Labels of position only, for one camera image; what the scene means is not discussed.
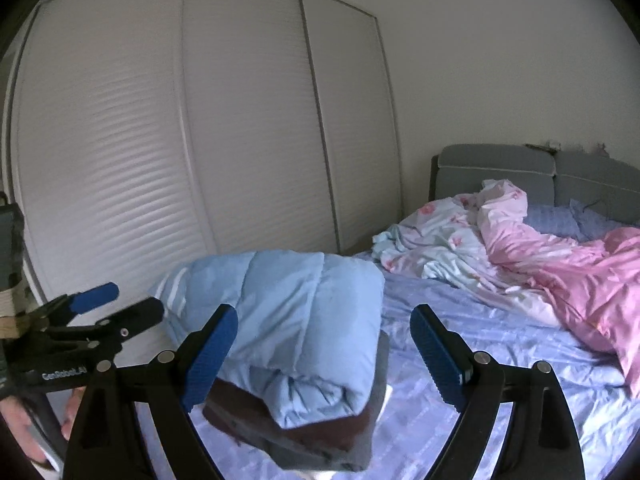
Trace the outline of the person's left hand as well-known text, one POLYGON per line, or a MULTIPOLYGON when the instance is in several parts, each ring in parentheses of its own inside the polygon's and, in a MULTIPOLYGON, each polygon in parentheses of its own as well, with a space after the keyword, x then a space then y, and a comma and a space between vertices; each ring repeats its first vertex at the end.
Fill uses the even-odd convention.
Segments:
MULTIPOLYGON (((84 396, 86 388, 76 388, 70 395, 65 411, 64 424, 61 426, 62 436, 66 440, 70 440, 74 422, 84 396)), ((14 396, 8 396, 1 401, 1 416, 11 430, 13 437, 26 456, 34 463, 39 465, 47 465, 48 460, 43 449, 37 443, 36 439, 30 433, 29 428, 32 426, 32 419, 24 409, 21 401, 14 396)))

